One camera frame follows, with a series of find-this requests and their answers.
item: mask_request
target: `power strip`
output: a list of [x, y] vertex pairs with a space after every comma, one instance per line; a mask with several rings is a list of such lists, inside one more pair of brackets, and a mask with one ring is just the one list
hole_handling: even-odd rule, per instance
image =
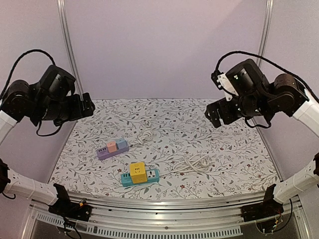
[[96, 150], [98, 159], [104, 160], [120, 153], [124, 153], [130, 150], [129, 144], [123, 138], [116, 139], [107, 143], [107, 146]]
[[146, 170], [147, 175], [147, 182], [144, 183], [133, 183], [130, 173], [123, 173], [121, 175], [121, 183], [123, 184], [123, 187], [130, 187], [130, 186], [136, 186], [136, 185], [142, 185], [147, 183], [157, 183], [160, 180], [160, 173], [158, 169], [149, 169]]

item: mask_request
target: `floral tablecloth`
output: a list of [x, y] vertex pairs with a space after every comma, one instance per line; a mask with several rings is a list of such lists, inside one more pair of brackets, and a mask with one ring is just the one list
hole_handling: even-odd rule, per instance
[[[204, 117], [213, 100], [98, 100], [90, 118], [79, 120], [50, 181], [68, 190], [122, 198], [188, 199], [237, 195], [265, 190], [278, 180], [269, 154], [255, 129], [243, 120], [214, 128]], [[96, 149], [125, 138], [132, 143], [151, 123], [153, 141], [100, 161]], [[203, 173], [169, 173], [194, 154], [209, 155]], [[120, 175], [143, 161], [163, 175], [159, 183], [122, 187]]]

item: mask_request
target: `white cable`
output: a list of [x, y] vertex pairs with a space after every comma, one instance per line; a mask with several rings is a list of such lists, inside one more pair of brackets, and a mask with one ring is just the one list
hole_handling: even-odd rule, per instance
[[189, 172], [205, 172], [209, 168], [208, 155], [202, 156], [200, 153], [193, 155], [191, 158], [184, 158], [184, 161], [181, 161], [174, 165], [172, 171], [161, 174], [160, 176], [167, 175], [170, 173], [189, 173]]
[[146, 142], [149, 142], [153, 139], [153, 130], [151, 128], [145, 129], [140, 135], [138, 135], [137, 139], [134, 141], [133, 146], [136, 145], [144, 145]]

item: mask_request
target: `wire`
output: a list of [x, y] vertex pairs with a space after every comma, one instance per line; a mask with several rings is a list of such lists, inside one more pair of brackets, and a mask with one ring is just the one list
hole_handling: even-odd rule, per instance
[[[283, 216], [279, 211], [277, 211], [277, 213], [278, 213], [280, 216], [279, 216], [278, 219], [276, 219], [275, 229], [272, 230], [272, 233], [281, 231], [281, 230], [284, 229], [284, 228], [288, 225], [288, 223], [290, 222], [291, 217], [293, 216], [293, 202], [292, 202], [291, 199], [289, 199], [289, 201], [290, 201], [290, 206], [291, 206], [291, 207], [290, 207], [290, 215], [289, 215], [289, 218], [288, 218], [287, 222], [286, 222], [281, 228], [277, 229], [277, 228], [278, 228], [278, 224], [280, 224], [280, 223], [278, 223], [279, 219], [280, 219], [280, 218], [284, 219], [284, 216]], [[257, 222], [255, 222], [255, 225], [256, 225], [256, 228], [257, 228], [262, 234], [265, 234], [265, 235], [271, 234], [271, 233], [264, 233], [263, 228], [259, 228], [259, 224], [258, 224], [258, 226], [257, 226]]]
[[293, 207], [293, 201], [291, 201], [291, 199], [289, 199], [289, 201], [290, 201], [290, 215], [289, 215], [289, 218], [288, 218], [286, 224], [284, 224], [281, 228], [279, 228], [279, 229], [277, 229], [277, 230], [274, 230], [274, 232], [279, 232], [279, 231], [281, 231], [282, 229], [284, 229], [284, 228], [288, 225], [288, 223], [290, 222], [291, 217], [293, 216], [293, 209], [294, 209], [294, 207]]
[[130, 145], [130, 147], [136, 147], [138, 145], [144, 145], [145, 143], [151, 141], [154, 137], [154, 133], [153, 130], [151, 129], [152, 123], [149, 122], [148, 120], [146, 122], [143, 123], [146, 127], [146, 129], [141, 132], [137, 139], [133, 142], [132, 145]]
[[248, 56], [253, 56], [253, 57], [260, 58], [260, 59], [262, 59], [262, 60], [268, 62], [269, 64], [275, 66], [276, 68], [282, 70], [283, 72], [292, 75], [293, 77], [295, 77], [297, 80], [299, 80], [299, 81], [304, 85], [304, 87], [310, 92], [310, 94], [312, 95], [312, 97], [319, 103], [318, 97], [314, 94], [314, 92], [312, 91], [312, 89], [310, 88], [310, 86], [309, 86], [301, 77], [299, 77], [298, 75], [292, 73], [291, 71], [288, 71], [288, 70], [286, 70], [285, 68], [283, 68], [283, 67], [277, 65], [276, 63], [272, 62], [271, 60], [268, 60], [267, 58], [265, 58], [265, 57], [263, 57], [263, 56], [260, 56], [260, 55], [257, 55], [257, 54], [254, 54], [254, 53], [250, 53], [250, 52], [246, 52], [246, 51], [231, 51], [231, 52], [228, 52], [227, 54], [223, 55], [223, 56], [218, 60], [217, 65], [216, 65], [215, 72], [218, 72], [218, 68], [219, 68], [219, 65], [220, 65], [220, 63], [222, 62], [222, 60], [225, 59], [227, 56], [230, 56], [230, 55], [233, 55], [233, 54], [243, 54], [243, 55], [248, 55]]
[[40, 137], [53, 136], [53, 135], [59, 133], [60, 129], [62, 128], [62, 125], [60, 125], [59, 128], [58, 128], [55, 132], [53, 132], [53, 133], [49, 133], [49, 134], [39, 134], [41, 125], [42, 125], [42, 121], [40, 120], [40, 122], [39, 122], [39, 128], [36, 130], [36, 135], [38, 135], [38, 136], [40, 136]]
[[6, 91], [6, 89], [8, 88], [8, 85], [9, 85], [9, 83], [10, 83], [10, 80], [11, 80], [11, 78], [12, 78], [13, 72], [14, 72], [14, 70], [15, 70], [15, 68], [16, 68], [16, 66], [17, 66], [17, 64], [18, 64], [18, 62], [19, 62], [24, 56], [26, 56], [27, 54], [32, 53], [32, 52], [40, 52], [40, 53], [43, 53], [43, 54], [46, 55], [48, 58], [50, 58], [52, 64], [55, 65], [55, 62], [54, 62], [54, 60], [53, 60], [53, 57], [52, 57], [49, 53], [47, 53], [46, 51], [43, 51], [43, 50], [41, 50], [41, 49], [32, 49], [32, 50], [28, 50], [28, 51], [22, 53], [22, 54], [17, 58], [17, 60], [15, 61], [15, 63], [13, 64], [13, 66], [12, 66], [12, 68], [11, 68], [11, 70], [10, 70], [8, 79], [7, 79], [7, 81], [6, 81], [6, 83], [5, 83], [5, 86], [4, 86], [4, 88], [3, 88], [3, 90], [2, 90], [2, 92], [1, 92], [1, 94], [0, 94], [0, 100], [3, 98], [3, 95], [4, 95], [5, 91]]
[[137, 139], [134, 141], [134, 144], [131, 146], [144, 145], [146, 142], [149, 142], [153, 139], [154, 133], [150, 128], [145, 129], [140, 135], [138, 135]]
[[202, 154], [198, 153], [193, 155], [191, 158], [184, 158], [184, 161], [181, 161], [174, 165], [173, 169], [165, 174], [161, 174], [160, 176], [164, 176], [170, 173], [189, 173], [189, 172], [205, 172], [209, 168], [208, 155], [202, 156]]
[[[79, 233], [79, 231], [78, 231], [78, 230], [76, 229], [76, 227], [75, 227], [75, 223], [69, 221], [68, 219], [66, 219], [66, 217], [63, 217], [63, 219], [64, 219], [64, 224], [63, 224], [63, 226], [64, 226], [64, 233], [65, 233], [68, 237], [70, 237], [70, 238], [72, 238], [72, 239], [82, 239], [81, 234]], [[78, 238], [74, 238], [74, 237], [72, 237], [72, 236], [69, 235], [69, 233], [68, 233], [67, 230], [66, 230], [66, 226], [67, 226], [67, 225], [74, 229], [74, 231], [75, 231], [76, 234], [78, 235]]]
[[6, 198], [11, 199], [11, 200], [14, 200], [14, 199], [16, 198], [15, 194], [13, 195], [13, 198], [11, 198], [11, 197], [7, 196], [7, 195], [6, 195], [6, 194], [4, 194], [4, 193], [2, 193], [2, 195], [4, 195]]
[[270, 128], [271, 127], [271, 123], [267, 122], [268, 126], [264, 126], [262, 124], [256, 124], [256, 125], [250, 125], [248, 122], [249, 118], [245, 117], [245, 123], [249, 128], [256, 128], [256, 127], [260, 127], [260, 128]]

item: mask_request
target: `lavender wall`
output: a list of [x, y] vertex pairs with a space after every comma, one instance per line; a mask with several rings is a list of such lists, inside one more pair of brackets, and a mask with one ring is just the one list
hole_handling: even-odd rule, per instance
[[[319, 95], [318, 1], [276, 1], [271, 24], [266, 57], [301, 76]], [[269, 81], [281, 73], [267, 63], [263, 63], [262, 70]], [[318, 153], [318, 138], [303, 124], [284, 114], [277, 114], [272, 127], [263, 133], [285, 179], [301, 170]], [[314, 238], [318, 238], [318, 188], [301, 193], [300, 198]]]
[[[3, 0], [0, 22], [0, 89], [16, 58], [32, 48], [48, 51], [58, 66], [70, 71], [56, 0]], [[18, 64], [12, 79], [34, 83], [49, 64], [44, 55], [32, 53]], [[16, 172], [47, 182], [71, 128], [72, 124], [65, 125], [58, 135], [42, 138], [36, 136], [32, 123], [23, 119], [0, 146], [0, 158]], [[45, 123], [42, 132], [54, 130], [51, 123]], [[0, 238], [21, 237], [28, 203], [27, 199], [12, 201], [0, 195]]]
[[210, 74], [228, 51], [258, 52], [265, 7], [265, 0], [66, 1], [84, 90], [94, 99], [221, 97]]

